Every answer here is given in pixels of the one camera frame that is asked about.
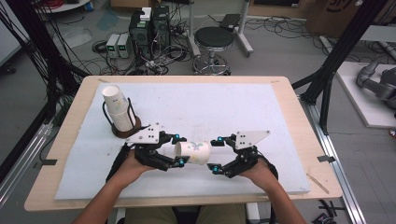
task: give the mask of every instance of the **brown base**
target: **brown base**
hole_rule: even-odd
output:
[[[135,116],[134,119],[136,120],[136,124],[134,125],[134,127],[127,132],[120,132],[119,130],[116,129],[116,127],[113,125],[111,128],[111,131],[114,133],[114,135],[116,135],[118,138],[127,138],[131,135],[133,135],[134,133],[139,132],[140,128],[142,127],[142,122],[140,121],[140,118],[138,116]]]

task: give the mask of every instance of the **person's arm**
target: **person's arm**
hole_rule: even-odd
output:
[[[280,224],[305,223],[304,218],[289,198],[289,195],[276,180],[264,161],[259,160],[253,168],[245,171],[241,176],[249,178],[267,193]]]
[[[134,158],[132,150],[120,169],[107,181],[73,223],[104,224],[122,190],[135,182],[147,170],[152,170],[152,168],[140,164]]]

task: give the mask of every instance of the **metal pole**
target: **metal pole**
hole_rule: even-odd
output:
[[[249,0],[245,0],[244,4],[242,5],[242,14],[241,14],[241,23],[239,24],[238,34],[244,33],[245,23],[247,22],[247,14],[248,14],[248,3]]]
[[[198,46],[195,44],[194,39],[194,0],[190,0],[189,2],[190,9],[190,29],[187,31],[187,38],[189,40],[190,48],[194,57],[201,56],[201,51]]]

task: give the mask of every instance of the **robotic hand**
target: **robotic hand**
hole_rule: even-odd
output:
[[[168,168],[184,167],[189,160],[189,156],[179,156],[171,159],[157,152],[163,144],[168,143],[172,139],[172,145],[177,142],[186,142],[186,138],[180,138],[178,134],[169,134],[164,131],[159,133],[159,141],[157,144],[134,144],[134,157],[143,165],[167,171]]]
[[[167,171],[168,168],[184,167],[184,164],[190,157],[175,157],[171,159],[157,152],[163,144],[172,140],[172,145],[177,142],[186,142],[186,138],[181,138],[178,134],[170,134],[164,131],[160,132],[159,124],[151,125],[138,133],[126,139],[125,144],[121,148],[119,154],[111,166],[111,170],[106,178],[106,182],[113,176],[120,168],[122,163],[126,160],[130,150],[134,148],[134,157],[143,165],[151,166],[153,168]]]
[[[260,153],[256,146],[254,146],[269,134],[269,131],[238,132],[237,135],[232,134],[229,137],[218,137],[217,140],[212,140],[210,142],[212,147],[224,147],[224,142],[228,146],[232,147],[233,152],[236,153],[236,158],[234,161],[231,161],[224,166],[218,163],[208,163],[207,167],[214,175],[225,175],[229,178],[233,178],[234,176],[251,169],[257,163],[258,159],[262,159],[277,178],[275,166]]]

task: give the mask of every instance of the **wooden table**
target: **wooden table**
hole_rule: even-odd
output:
[[[283,117],[289,127],[291,139],[307,175],[311,191],[306,194],[290,195],[297,199],[324,199],[341,197],[340,185],[327,162],[319,162],[324,155],[311,125],[289,83],[285,77],[86,77],[70,107],[64,123],[47,157],[57,160],[54,166],[43,166],[26,200],[27,211],[49,211],[83,208],[89,200],[56,201],[54,196],[62,179],[68,153],[76,138],[85,114],[89,109],[96,89],[101,82],[131,83],[262,83],[271,84],[276,94]],[[236,195],[213,197],[177,197],[120,199],[116,207],[192,205],[213,203],[249,203],[268,201],[266,196]]]

